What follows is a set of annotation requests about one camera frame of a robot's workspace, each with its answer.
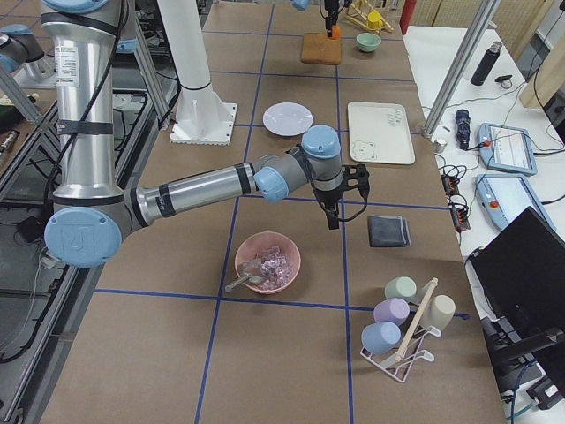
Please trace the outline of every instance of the bowl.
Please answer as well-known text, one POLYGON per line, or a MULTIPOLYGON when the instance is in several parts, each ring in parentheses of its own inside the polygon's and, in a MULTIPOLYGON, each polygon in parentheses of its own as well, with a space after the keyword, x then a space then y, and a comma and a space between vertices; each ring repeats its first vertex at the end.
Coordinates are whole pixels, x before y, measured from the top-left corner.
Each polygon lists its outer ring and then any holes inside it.
POLYGON ((294 281, 298 275, 298 271, 300 270, 300 252, 298 251, 297 245, 295 245, 290 238, 278 232, 263 231, 253 234, 241 244, 236 252, 236 272, 237 276, 240 276, 239 268, 242 263, 255 259, 258 255, 260 256, 264 251, 270 249, 272 246, 279 246, 281 254, 286 256, 290 265, 290 275, 285 285, 273 290, 261 290, 258 286, 246 284, 246 286, 251 290, 260 294, 275 294, 282 292, 294 281))
POLYGON ((381 42, 382 40, 377 34, 362 33, 357 36, 357 47, 365 53, 375 51, 381 42))

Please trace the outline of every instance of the round plate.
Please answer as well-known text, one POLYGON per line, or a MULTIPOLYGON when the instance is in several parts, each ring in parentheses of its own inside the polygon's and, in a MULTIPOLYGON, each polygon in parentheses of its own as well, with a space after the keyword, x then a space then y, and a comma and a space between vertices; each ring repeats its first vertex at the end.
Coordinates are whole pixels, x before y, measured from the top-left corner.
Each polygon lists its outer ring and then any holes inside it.
POLYGON ((263 124, 272 133, 290 137, 312 126, 312 112, 298 103, 277 103, 263 114, 263 124))

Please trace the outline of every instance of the white cable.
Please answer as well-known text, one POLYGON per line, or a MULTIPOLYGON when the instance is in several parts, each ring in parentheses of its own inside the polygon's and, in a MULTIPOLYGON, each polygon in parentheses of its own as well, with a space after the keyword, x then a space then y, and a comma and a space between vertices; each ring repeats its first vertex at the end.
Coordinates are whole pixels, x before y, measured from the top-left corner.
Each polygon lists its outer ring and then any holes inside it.
POLYGON ((29 305, 29 310, 27 311, 27 315, 26 315, 26 319, 24 320, 24 325, 21 326, 21 328, 19 329, 18 334, 12 339, 12 341, 7 344, 6 346, 3 346, 4 343, 6 343, 9 339, 10 336, 8 336, 7 338, 5 338, 2 343, 0 343, 0 349, 2 349, 2 352, 6 352, 7 349, 12 346, 21 336, 21 334, 24 332, 24 330, 27 327, 27 324, 29 323, 29 318, 32 315, 32 312, 34 311, 34 303, 35 303, 35 293, 37 292, 37 281, 39 280, 39 275, 41 273, 41 257, 43 255, 43 252, 45 252, 45 250, 47 249, 47 247, 44 247, 40 252, 39 252, 39 259, 37 261, 37 270, 35 271, 35 278, 34 278, 34 288, 32 290, 31 293, 31 303, 29 305))

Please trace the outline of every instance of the pink bowl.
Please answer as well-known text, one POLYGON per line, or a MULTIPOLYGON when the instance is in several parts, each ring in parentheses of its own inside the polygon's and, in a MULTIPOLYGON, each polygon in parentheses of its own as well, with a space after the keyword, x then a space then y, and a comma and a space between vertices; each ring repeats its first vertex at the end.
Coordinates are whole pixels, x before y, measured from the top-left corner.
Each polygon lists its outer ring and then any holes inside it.
POLYGON ((239 266, 243 262, 255 259, 257 255, 261 255, 265 250, 271 248, 271 246, 279 246, 281 254, 286 255, 290 265, 290 277, 287 284, 274 290, 261 290, 257 286, 245 284, 251 290, 260 294, 275 294, 283 291, 294 281, 300 270, 300 252, 298 251, 297 245, 295 245, 290 238, 278 232, 264 231, 252 235, 238 248, 235 260, 237 276, 240 276, 239 266))

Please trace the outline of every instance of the folded cloth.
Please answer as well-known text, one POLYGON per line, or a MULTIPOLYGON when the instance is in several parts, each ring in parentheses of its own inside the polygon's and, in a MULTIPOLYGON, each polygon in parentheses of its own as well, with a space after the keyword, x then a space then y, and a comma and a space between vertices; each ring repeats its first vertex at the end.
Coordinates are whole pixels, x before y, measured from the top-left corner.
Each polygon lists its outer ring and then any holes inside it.
POLYGON ((371 247, 407 247, 410 245, 408 221, 401 216, 368 216, 371 247))

